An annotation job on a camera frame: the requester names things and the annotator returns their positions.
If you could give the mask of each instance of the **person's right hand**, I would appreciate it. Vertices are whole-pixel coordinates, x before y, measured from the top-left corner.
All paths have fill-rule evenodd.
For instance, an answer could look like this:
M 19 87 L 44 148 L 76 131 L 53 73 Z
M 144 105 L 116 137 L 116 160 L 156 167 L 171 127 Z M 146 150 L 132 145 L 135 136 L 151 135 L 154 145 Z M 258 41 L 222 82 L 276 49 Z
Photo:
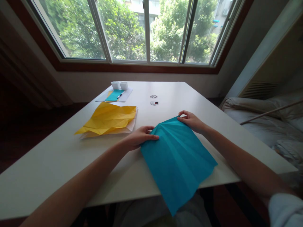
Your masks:
M 185 114 L 184 117 L 177 117 L 177 119 L 187 126 L 189 126 L 193 131 L 202 134 L 209 126 L 203 123 L 196 115 L 186 110 L 179 112 L 178 116 Z

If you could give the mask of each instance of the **hand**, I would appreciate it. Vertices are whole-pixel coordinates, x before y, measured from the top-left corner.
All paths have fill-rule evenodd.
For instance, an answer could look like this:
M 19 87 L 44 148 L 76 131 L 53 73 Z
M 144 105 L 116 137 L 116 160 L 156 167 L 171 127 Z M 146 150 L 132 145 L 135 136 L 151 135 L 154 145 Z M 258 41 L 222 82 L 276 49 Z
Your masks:
M 150 130 L 153 130 L 154 128 L 154 126 L 142 126 L 122 139 L 119 144 L 122 146 L 123 150 L 129 152 L 139 148 L 146 140 L 158 140 L 159 136 L 149 134 Z
M 185 114 L 184 117 L 177 117 L 177 119 L 187 126 L 189 126 L 193 131 L 202 134 L 206 129 L 210 128 L 207 124 L 203 123 L 196 115 L 186 110 L 179 112 L 178 116 Z

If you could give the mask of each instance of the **wooden stick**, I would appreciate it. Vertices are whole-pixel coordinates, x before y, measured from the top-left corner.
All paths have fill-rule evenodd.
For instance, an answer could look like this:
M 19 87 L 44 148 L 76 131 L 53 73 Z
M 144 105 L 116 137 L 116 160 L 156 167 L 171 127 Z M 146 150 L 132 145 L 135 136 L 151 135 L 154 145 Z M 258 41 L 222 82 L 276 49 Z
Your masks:
M 297 104 L 299 104 L 299 103 L 301 103 L 301 102 L 303 102 L 303 100 L 300 100 L 300 101 L 291 103 L 291 104 L 289 104 L 289 105 L 286 105 L 286 106 L 283 106 L 283 107 L 279 107 L 279 108 L 274 109 L 274 110 L 272 110 L 272 111 L 268 111 L 268 112 L 266 112 L 266 113 L 260 114 L 260 115 L 258 115 L 258 116 L 256 116 L 256 117 L 253 117 L 253 118 L 251 118 L 251 119 L 249 119 L 249 120 L 247 120 L 247 121 L 244 121 L 244 122 L 240 123 L 240 125 L 244 125 L 244 124 L 246 124 L 246 123 L 248 123 L 248 122 L 250 122 L 250 121 L 252 121 L 252 120 L 255 120 L 255 119 L 258 119 L 258 118 L 260 118 L 260 117 L 263 117 L 263 116 L 269 115 L 269 114 L 271 114 L 271 113 L 277 112 L 277 111 L 279 111 L 279 110 L 283 110 L 283 109 L 286 109 L 286 108 L 288 108 L 288 107 L 297 105 Z

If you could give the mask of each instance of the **window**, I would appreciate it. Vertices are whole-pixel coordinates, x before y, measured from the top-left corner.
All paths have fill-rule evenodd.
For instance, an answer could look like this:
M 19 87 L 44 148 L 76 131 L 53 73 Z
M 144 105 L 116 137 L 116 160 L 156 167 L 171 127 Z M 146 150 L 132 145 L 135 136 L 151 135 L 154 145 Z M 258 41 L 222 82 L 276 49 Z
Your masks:
M 109 72 L 124 69 L 156 72 L 161 69 L 159 72 L 165 73 L 218 73 L 253 2 L 18 1 L 23 2 L 45 42 L 53 49 L 53 55 L 62 64 L 57 67 L 59 70 L 67 66 L 80 68 L 73 68 L 71 63 L 74 63 L 87 67 L 94 64 L 94 69 Z M 16 2 L 8 2 L 18 14 Z M 148 67 L 140 71 L 136 70 L 136 65 L 141 69 Z

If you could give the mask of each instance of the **tree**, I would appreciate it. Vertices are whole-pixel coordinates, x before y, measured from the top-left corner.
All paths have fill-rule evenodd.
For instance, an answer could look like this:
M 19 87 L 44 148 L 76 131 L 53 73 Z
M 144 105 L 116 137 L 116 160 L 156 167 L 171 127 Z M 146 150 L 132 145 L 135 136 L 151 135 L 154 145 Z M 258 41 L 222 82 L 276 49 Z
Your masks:
M 145 34 L 138 15 L 124 2 L 95 0 L 113 59 L 145 60 Z M 40 0 L 71 57 L 105 58 L 87 0 Z M 216 35 L 213 25 L 217 0 L 199 0 L 190 36 L 187 60 L 209 59 Z M 160 16 L 151 25 L 151 60 L 177 61 L 188 0 L 160 0 Z
M 40 0 L 71 57 L 104 58 L 87 0 Z M 116 0 L 96 1 L 114 59 L 143 60 L 145 38 L 137 16 Z
M 177 61 L 187 7 L 188 0 L 160 1 L 160 16 L 151 25 L 152 61 Z
M 215 34 L 208 35 L 213 25 L 217 0 L 199 0 L 189 41 L 187 60 L 201 62 L 209 58 L 216 43 Z M 177 61 L 183 37 L 188 0 L 160 1 L 160 16 L 152 23 L 151 59 Z

